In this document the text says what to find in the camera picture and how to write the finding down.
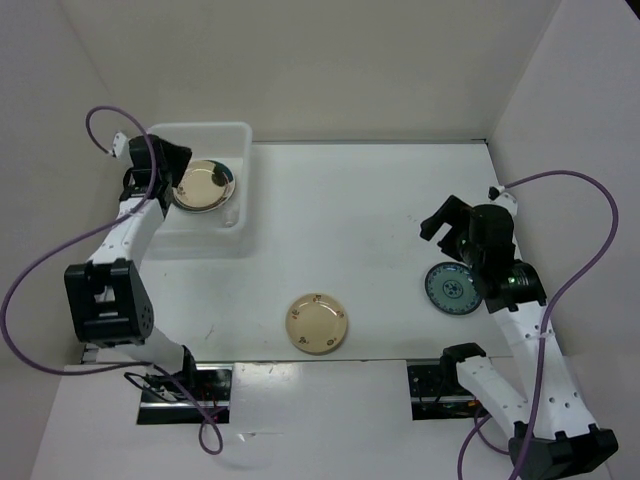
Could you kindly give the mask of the teal patterned small plate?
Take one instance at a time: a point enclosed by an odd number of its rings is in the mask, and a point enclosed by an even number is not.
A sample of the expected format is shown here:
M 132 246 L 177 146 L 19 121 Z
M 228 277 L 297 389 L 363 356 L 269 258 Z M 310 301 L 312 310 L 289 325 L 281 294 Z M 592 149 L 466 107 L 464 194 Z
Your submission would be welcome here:
M 447 315 L 469 315 L 483 302 L 471 271 L 461 263 L 434 265 L 425 276 L 424 290 L 430 302 Z

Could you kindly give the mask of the clear glass cup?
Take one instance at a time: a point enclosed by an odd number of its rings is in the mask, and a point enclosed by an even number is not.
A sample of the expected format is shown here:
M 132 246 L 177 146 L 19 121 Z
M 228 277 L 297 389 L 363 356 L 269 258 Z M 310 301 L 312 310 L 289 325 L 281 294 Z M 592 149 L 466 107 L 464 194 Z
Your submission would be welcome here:
M 222 227 L 232 228 L 240 219 L 240 208 L 238 206 L 225 208 L 221 215 Z

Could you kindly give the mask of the beige plate with red marks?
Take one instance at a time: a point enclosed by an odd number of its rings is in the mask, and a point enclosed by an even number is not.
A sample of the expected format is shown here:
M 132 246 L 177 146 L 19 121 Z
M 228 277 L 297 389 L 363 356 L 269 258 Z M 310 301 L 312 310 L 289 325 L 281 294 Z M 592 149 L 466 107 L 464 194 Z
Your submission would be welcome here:
M 338 349 L 347 336 L 348 327 L 345 307 L 324 293 L 297 298 L 285 315 L 289 341 L 309 355 L 326 355 Z

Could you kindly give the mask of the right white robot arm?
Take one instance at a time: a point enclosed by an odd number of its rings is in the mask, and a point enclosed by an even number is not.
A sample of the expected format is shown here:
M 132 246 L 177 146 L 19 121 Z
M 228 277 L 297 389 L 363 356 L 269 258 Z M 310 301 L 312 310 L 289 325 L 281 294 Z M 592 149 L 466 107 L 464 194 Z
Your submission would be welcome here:
M 429 241 L 465 265 L 518 368 L 523 394 L 493 369 L 475 343 L 444 349 L 439 382 L 473 394 L 508 437 L 515 479 L 564 479 L 590 473 L 619 448 L 614 432 L 587 409 L 551 329 L 551 304 L 536 269 L 517 258 L 514 215 L 495 202 L 470 206 L 449 196 L 420 225 Z

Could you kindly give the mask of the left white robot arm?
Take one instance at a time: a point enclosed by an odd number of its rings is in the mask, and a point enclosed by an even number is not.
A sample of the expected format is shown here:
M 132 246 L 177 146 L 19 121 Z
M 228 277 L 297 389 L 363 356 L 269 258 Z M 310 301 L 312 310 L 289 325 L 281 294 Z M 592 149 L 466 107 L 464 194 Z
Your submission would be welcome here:
M 117 224 L 85 263 L 64 273 L 74 331 L 82 342 L 162 367 L 168 371 L 165 389 L 177 399 L 189 399 L 200 385 L 196 362 L 187 347 L 154 325 L 154 307 L 139 269 L 192 150 L 153 134 L 128 139 L 118 133 L 113 147 L 118 159 L 129 162 Z

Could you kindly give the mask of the white plastic bin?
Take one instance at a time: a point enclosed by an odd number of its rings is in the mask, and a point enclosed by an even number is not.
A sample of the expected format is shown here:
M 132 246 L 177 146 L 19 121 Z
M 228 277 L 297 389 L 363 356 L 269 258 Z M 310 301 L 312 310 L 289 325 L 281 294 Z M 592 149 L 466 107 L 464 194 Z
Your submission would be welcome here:
M 251 127 L 244 122 L 165 123 L 148 132 L 190 148 L 192 158 L 145 258 L 238 257 L 247 217 Z M 233 206 L 240 208 L 240 219 L 223 228 L 222 212 Z

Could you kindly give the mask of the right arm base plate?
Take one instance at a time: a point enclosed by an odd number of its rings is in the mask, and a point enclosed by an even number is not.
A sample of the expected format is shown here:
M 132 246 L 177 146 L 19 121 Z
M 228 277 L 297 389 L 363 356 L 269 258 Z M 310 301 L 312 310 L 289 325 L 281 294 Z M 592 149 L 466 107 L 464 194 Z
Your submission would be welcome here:
M 480 418 L 487 415 L 482 404 L 469 391 L 445 382 L 436 360 L 406 363 L 412 419 L 448 420 Z

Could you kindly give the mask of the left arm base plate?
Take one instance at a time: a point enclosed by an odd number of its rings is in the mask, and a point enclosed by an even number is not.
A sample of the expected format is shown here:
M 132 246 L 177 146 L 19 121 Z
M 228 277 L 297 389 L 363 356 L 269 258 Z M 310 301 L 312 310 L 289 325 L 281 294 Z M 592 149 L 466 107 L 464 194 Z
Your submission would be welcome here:
M 139 425 L 198 424 L 203 420 L 199 410 L 166 377 L 125 372 L 123 377 L 140 392 L 137 423 Z M 191 395 L 220 424 L 229 422 L 233 378 L 231 364 L 197 366 L 195 384 L 181 381 Z

